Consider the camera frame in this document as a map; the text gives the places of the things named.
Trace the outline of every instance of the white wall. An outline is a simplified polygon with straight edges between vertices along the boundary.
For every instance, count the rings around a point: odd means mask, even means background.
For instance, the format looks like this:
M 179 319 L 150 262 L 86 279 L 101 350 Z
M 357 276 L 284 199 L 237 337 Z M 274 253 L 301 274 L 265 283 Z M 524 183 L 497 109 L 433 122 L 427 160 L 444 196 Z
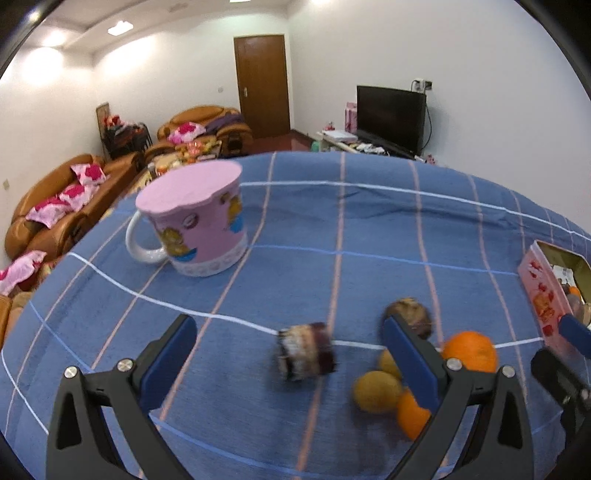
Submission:
M 95 55 L 98 101 L 111 112 L 155 132 L 175 114 L 196 105 L 240 108 L 234 37 L 285 34 L 287 12 L 253 10 L 188 17 L 142 32 L 138 39 Z M 291 62 L 287 62 L 291 88 Z
M 294 0 L 288 15 L 296 129 L 342 127 L 358 84 L 432 80 L 427 153 L 591 231 L 591 102 L 514 0 Z
M 22 195 L 80 153 L 102 154 L 90 56 L 21 49 L 0 79 L 0 268 L 4 234 Z

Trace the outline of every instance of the coffee table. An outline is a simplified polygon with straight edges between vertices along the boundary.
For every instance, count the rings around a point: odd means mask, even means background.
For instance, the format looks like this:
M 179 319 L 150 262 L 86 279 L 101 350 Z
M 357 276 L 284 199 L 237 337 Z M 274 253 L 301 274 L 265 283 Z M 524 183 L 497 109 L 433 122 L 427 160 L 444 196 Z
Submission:
M 155 164 L 156 172 L 158 172 L 159 170 L 166 172 L 170 169 L 170 167 L 175 162 L 180 162 L 181 165 L 179 165 L 178 168 L 181 168 L 182 166 L 193 164 L 193 163 L 198 163 L 201 161 L 217 160 L 219 158 L 221 152 L 222 152 L 222 143 L 218 142 L 217 145 L 215 147 L 213 147 L 210 150 L 210 153 L 208 153 L 207 155 L 200 155 L 197 158 L 189 157 L 188 159 L 186 159 L 181 156 L 180 152 L 166 153 L 163 155 L 159 155 L 158 157 L 154 157 L 152 162 Z M 132 195 L 134 193 L 139 192 L 140 190 L 144 189 L 147 185 L 149 185 L 152 181 L 153 181 L 152 175 L 150 174 L 150 172 L 146 168 L 143 175 L 130 188 L 127 195 Z

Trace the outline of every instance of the pink stripe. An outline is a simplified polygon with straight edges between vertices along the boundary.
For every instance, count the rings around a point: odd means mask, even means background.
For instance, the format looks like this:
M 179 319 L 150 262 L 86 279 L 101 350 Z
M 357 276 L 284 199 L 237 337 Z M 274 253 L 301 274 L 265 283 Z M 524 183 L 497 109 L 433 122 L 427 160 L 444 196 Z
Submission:
M 340 156 L 340 181 L 345 182 L 346 178 L 346 154 L 343 152 Z M 345 186 L 341 185 L 339 189 L 339 222 L 337 226 L 336 235 L 336 251 L 340 252 L 343 249 L 343 237 L 345 234 Z M 335 329 L 336 313 L 338 308 L 339 300 L 339 289 L 340 289 L 340 276 L 342 271 L 342 260 L 343 255 L 337 254 L 335 259 L 335 270 L 333 273 L 333 287 L 330 295 L 330 308 L 328 316 L 328 330 L 330 334 Z M 316 431 L 316 423 L 318 421 L 318 413 L 320 412 L 320 400 L 322 399 L 322 389 L 324 386 L 323 378 L 320 377 L 316 381 L 316 389 L 314 390 L 314 397 L 310 404 L 308 411 L 308 418 L 306 420 L 306 429 L 304 431 L 304 438 L 300 446 L 300 453 L 298 454 L 297 464 L 295 469 L 299 472 L 303 472 L 308 464 L 308 457 L 310 455 L 310 448 L 312 446 L 312 440 L 314 439 L 314 432 Z M 296 475 L 293 480 L 301 480 Z
M 521 228 L 521 250 L 522 255 L 525 255 L 525 231 L 523 229 L 523 217 L 521 216 L 521 205 L 519 204 L 519 199 L 513 190 L 509 190 L 515 199 L 515 203 L 517 204 L 517 211 L 519 212 L 519 227 Z
M 433 316 L 435 317 L 435 330 L 437 332 L 437 341 L 440 346 L 443 345 L 443 328 L 441 327 L 441 306 L 439 305 L 439 296 L 437 295 L 437 289 L 435 286 L 435 278 L 431 271 L 431 266 L 427 265 L 429 262 L 427 256 L 427 249 L 425 248 L 425 242 L 423 240 L 423 219 L 421 217 L 421 211 L 423 210 L 423 203 L 421 201 L 421 195 L 418 193 L 421 191 L 421 185 L 418 179 L 417 168 L 413 161 L 409 161 L 408 164 L 413 171 L 414 177 L 414 189 L 417 192 L 417 236 L 418 236 L 418 247 L 421 252 L 421 259 L 425 263 L 425 273 L 427 275 L 427 283 L 429 284 L 429 290 L 431 291 L 431 302 L 433 303 Z
M 104 249 L 104 247 L 107 246 L 107 244 L 113 240 L 113 238 L 115 237 L 115 235 L 117 235 L 124 226 L 126 226 L 128 224 L 128 222 L 131 220 L 131 217 L 129 217 L 126 221 L 123 222 L 123 224 L 121 224 L 117 230 L 115 230 L 111 236 L 109 238 L 107 238 L 107 240 L 104 241 L 104 243 L 99 247 L 99 249 L 94 253 L 94 255 L 92 255 L 92 257 L 90 257 L 89 261 L 92 262 L 96 256 L 101 252 L 101 250 Z M 57 298 L 57 300 L 54 302 L 54 304 L 51 306 L 51 308 L 49 309 L 49 312 L 47 312 L 47 315 L 45 316 L 45 322 L 47 323 L 47 321 L 49 320 L 49 317 L 51 316 L 51 314 L 53 313 L 53 311 L 56 309 L 57 305 L 61 302 L 61 300 L 64 298 L 64 296 L 66 295 L 67 291 L 70 289 L 70 287 L 74 284 L 74 282 L 76 281 L 76 279 L 81 275 L 81 273 L 86 269 L 87 265 L 85 264 L 77 273 L 76 275 L 74 275 L 74 277 L 70 280 L 70 282 L 68 283 L 68 285 L 66 285 L 66 288 L 64 288 L 64 291 L 61 292 L 60 296 Z M 22 360 L 22 364 L 21 367 L 18 371 L 18 375 L 17 378 L 15 380 L 16 385 L 18 385 L 18 381 L 21 379 L 21 375 L 23 370 L 25 370 L 25 365 L 27 364 L 28 360 L 29 360 L 29 356 L 31 355 L 31 352 L 33 351 L 33 347 L 35 347 L 35 344 L 37 343 L 37 339 L 39 338 L 39 335 L 41 333 L 41 331 L 43 330 L 43 325 L 41 325 L 39 327 L 39 330 L 37 330 L 37 333 L 35 334 L 35 336 L 33 337 L 33 341 L 31 342 L 31 345 L 29 346 L 29 350 L 27 351 L 27 354 L 25 355 L 25 358 Z M 16 389 L 13 388 L 12 389 L 12 396 L 10 397 L 10 403 L 8 404 L 8 410 L 6 412 L 6 426 L 4 427 L 4 432 L 8 431 L 8 423 L 10 421 L 10 412 L 12 409 L 12 404 L 14 403 L 14 396 L 16 394 Z
M 146 291 L 146 289 L 150 286 L 150 284 L 154 281 L 154 279 L 156 278 L 156 276 L 162 271 L 162 269 L 164 268 L 164 266 L 167 264 L 167 262 L 164 262 L 162 265 L 160 265 L 158 267 L 158 269 L 150 276 L 150 278 L 148 279 L 148 281 L 146 282 L 146 284 L 142 287 L 142 289 L 139 291 L 139 294 L 141 295 L 142 293 L 144 293 Z M 129 306 L 127 307 L 127 309 L 124 311 L 123 315 L 121 316 L 121 318 L 119 319 L 119 321 L 117 322 L 117 325 L 115 325 L 115 328 L 113 328 L 113 331 L 111 332 L 111 334 L 109 335 L 109 337 L 107 338 L 105 344 L 103 345 L 103 347 L 100 349 L 99 354 L 96 356 L 95 361 L 92 363 L 91 365 L 91 369 L 96 369 L 96 367 L 99 365 L 100 359 L 103 358 L 103 355 L 105 354 L 106 350 L 108 349 L 109 345 L 111 344 L 111 342 L 113 341 L 113 338 L 115 338 L 115 335 L 117 335 L 117 332 L 119 331 L 119 329 L 121 328 L 121 325 L 123 325 L 123 322 L 125 321 L 125 319 L 127 318 L 127 315 L 129 315 L 129 312 L 131 312 L 131 309 L 134 307 L 135 303 L 138 301 L 139 297 L 134 297 L 134 299 L 131 301 L 131 303 L 129 304 Z
M 271 157 L 271 162 L 269 163 L 269 170 L 268 170 L 268 174 L 267 174 L 267 183 L 270 183 L 273 178 L 273 168 L 275 166 L 276 157 L 277 157 L 277 152 L 273 153 L 273 156 Z M 265 226 L 265 221 L 267 219 L 267 210 L 269 207 L 269 201 L 271 199 L 271 185 L 267 185 L 266 190 L 267 191 L 265 193 L 265 201 L 262 206 L 261 221 L 259 223 L 259 226 L 258 226 L 258 229 L 256 230 L 255 235 L 252 237 L 251 246 L 248 248 L 248 250 L 246 250 L 246 253 L 244 254 L 242 259 L 238 263 L 238 266 L 237 266 L 236 270 L 234 271 L 234 274 L 231 276 L 230 280 L 228 281 L 228 284 L 226 285 L 226 288 L 224 289 L 224 291 L 222 292 L 222 294 L 218 298 L 215 306 L 213 307 L 213 310 L 211 311 L 211 315 L 216 315 L 218 313 L 219 309 L 222 307 L 222 303 L 226 299 L 228 292 L 230 292 L 230 288 L 232 288 L 232 286 L 234 285 L 234 282 L 236 281 L 239 273 L 242 271 L 242 268 L 244 267 L 244 265 L 246 264 L 246 261 L 250 257 L 250 255 L 252 253 L 253 245 L 257 242 L 257 240 L 261 236 L 261 232 L 263 230 L 263 227 Z M 176 380 L 174 381 L 173 386 L 170 389 L 170 392 L 168 392 L 168 395 L 166 396 L 166 399 L 164 400 L 162 412 L 160 413 L 160 420 L 161 421 L 166 421 L 166 418 L 168 417 L 168 413 L 170 412 L 170 408 L 173 405 L 174 397 L 176 397 L 176 395 L 177 395 L 178 388 L 183 383 L 183 378 L 184 378 L 185 374 L 187 373 L 187 370 L 189 369 L 189 365 L 191 364 L 191 361 L 193 360 L 195 353 L 197 353 L 197 349 L 199 348 L 201 340 L 203 339 L 205 332 L 207 332 L 207 328 L 209 327 L 209 325 L 211 325 L 211 322 L 212 322 L 211 317 L 208 317 L 205 320 L 205 323 L 203 324 L 203 326 L 201 327 L 201 330 L 199 331 L 199 334 L 197 335 L 197 340 L 195 341 L 195 345 L 193 345 L 193 349 L 191 350 L 191 352 L 189 353 L 189 356 L 185 360 L 185 363 L 183 364 L 181 371 L 178 373 L 178 376 L 177 376 Z
M 468 180 L 470 181 L 470 185 L 472 185 L 472 190 L 474 191 L 474 199 L 478 202 L 478 191 L 476 190 L 476 183 L 474 183 L 474 179 L 470 175 L 466 175 Z M 488 274 L 491 278 L 491 282 L 493 287 L 495 288 L 496 294 L 499 297 L 499 301 L 501 302 L 501 307 L 503 308 L 503 312 L 505 313 L 505 318 L 507 320 L 507 325 L 509 326 L 509 332 L 511 334 L 511 338 L 514 342 L 517 341 L 517 336 L 515 335 L 515 329 L 513 328 L 513 322 L 511 321 L 511 314 L 509 313 L 509 308 L 507 307 L 507 303 L 505 302 L 505 297 L 501 292 L 501 288 L 496 281 L 494 274 L 491 272 L 491 266 L 488 263 L 488 256 L 486 254 L 486 247 L 484 243 L 484 215 L 482 214 L 482 209 L 480 205 L 476 205 L 476 210 L 478 211 L 478 235 L 480 237 L 480 253 L 482 254 L 482 261 L 484 262 L 485 268 L 488 270 Z M 527 401 L 527 383 L 525 378 L 525 369 L 523 366 L 523 360 L 521 359 L 521 351 L 519 350 L 519 346 L 515 346 L 515 350 L 517 351 L 517 362 L 519 364 L 519 374 L 521 376 L 521 387 L 523 388 L 523 395 L 525 400 Z

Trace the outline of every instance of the black tv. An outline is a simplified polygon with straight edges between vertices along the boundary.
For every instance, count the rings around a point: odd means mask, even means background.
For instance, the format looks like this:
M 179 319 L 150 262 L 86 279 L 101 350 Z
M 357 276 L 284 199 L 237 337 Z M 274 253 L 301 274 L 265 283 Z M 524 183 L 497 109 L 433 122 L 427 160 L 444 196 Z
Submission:
M 382 87 L 357 87 L 357 136 L 414 158 L 423 149 L 427 96 Z

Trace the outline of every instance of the blue gripper pad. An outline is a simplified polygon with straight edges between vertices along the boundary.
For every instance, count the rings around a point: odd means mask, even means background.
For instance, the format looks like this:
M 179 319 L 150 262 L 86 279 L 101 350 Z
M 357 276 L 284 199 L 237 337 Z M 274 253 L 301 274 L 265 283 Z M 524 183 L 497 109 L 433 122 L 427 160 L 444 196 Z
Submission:
M 558 322 L 558 332 L 566 338 L 581 354 L 591 360 L 591 330 L 570 314 Z
M 134 385 L 143 412 L 160 408 L 196 339 L 195 320 L 181 315 L 159 340 L 151 342 L 139 356 Z
M 416 337 L 416 340 L 428 343 L 418 337 Z M 411 392 L 413 392 L 418 405 L 435 414 L 441 403 L 440 394 L 443 393 L 440 391 L 442 387 L 441 373 L 445 376 L 441 356 L 432 345 L 428 345 L 427 348 L 433 349 L 433 353 L 439 357 L 437 359 L 437 357 L 431 356 L 432 359 L 436 360 L 436 363 L 440 364 L 441 372 L 437 369 L 440 374 L 440 379 L 438 379 L 423 354 L 413 345 L 402 327 L 392 317 L 384 321 L 384 344 L 394 357 L 394 361 L 402 372 L 402 376 Z

